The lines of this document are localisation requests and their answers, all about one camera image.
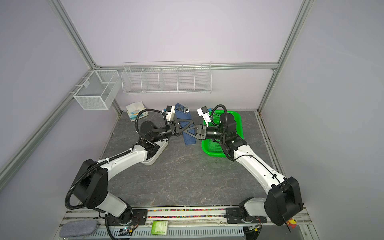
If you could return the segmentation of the green plastic basket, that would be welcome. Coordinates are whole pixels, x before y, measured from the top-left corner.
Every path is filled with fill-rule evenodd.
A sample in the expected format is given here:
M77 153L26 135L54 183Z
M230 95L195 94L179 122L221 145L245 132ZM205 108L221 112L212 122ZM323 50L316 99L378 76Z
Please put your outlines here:
M215 110L210 112L210 117L206 139L202 141L203 151L211 157L234 161L234 151L246 144L240 114Z

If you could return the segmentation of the white rectangular dish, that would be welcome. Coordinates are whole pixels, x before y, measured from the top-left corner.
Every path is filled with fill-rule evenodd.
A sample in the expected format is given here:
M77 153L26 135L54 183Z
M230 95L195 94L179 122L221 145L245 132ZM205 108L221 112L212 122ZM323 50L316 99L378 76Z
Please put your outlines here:
M150 166L156 162L161 153L168 146L169 140L162 140L155 142L154 144L150 144L148 142L143 142L141 144L142 147L147 151L147 158L142 162L143 165Z

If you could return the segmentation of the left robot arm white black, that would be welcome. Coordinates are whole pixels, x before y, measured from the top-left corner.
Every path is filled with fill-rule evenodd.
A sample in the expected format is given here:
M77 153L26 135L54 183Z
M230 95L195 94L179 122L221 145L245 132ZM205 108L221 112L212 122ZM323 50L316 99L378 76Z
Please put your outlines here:
M170 137L186 134L194 138L199 133L192 120L176 119L162 128L151 121L135 126L140 138L131 148L110 158L83 162L65 197L67 209L93 209L107 214L120 225L129 225L134 217L132 207L108 191L109 181L137 163L153 164Z

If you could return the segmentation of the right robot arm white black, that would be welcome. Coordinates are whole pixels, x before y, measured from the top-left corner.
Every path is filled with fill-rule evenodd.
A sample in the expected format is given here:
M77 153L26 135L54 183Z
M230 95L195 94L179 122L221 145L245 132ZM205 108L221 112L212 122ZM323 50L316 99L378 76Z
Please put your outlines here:
M285 177L263 161L238 134L237 122L230 113L222 113L218 123L182 122L178 130L199 140L212 140L222 148L225 156L241 164L263 187L267 197L264 212L277 226L289 221L304 208L299 182L294 177Z

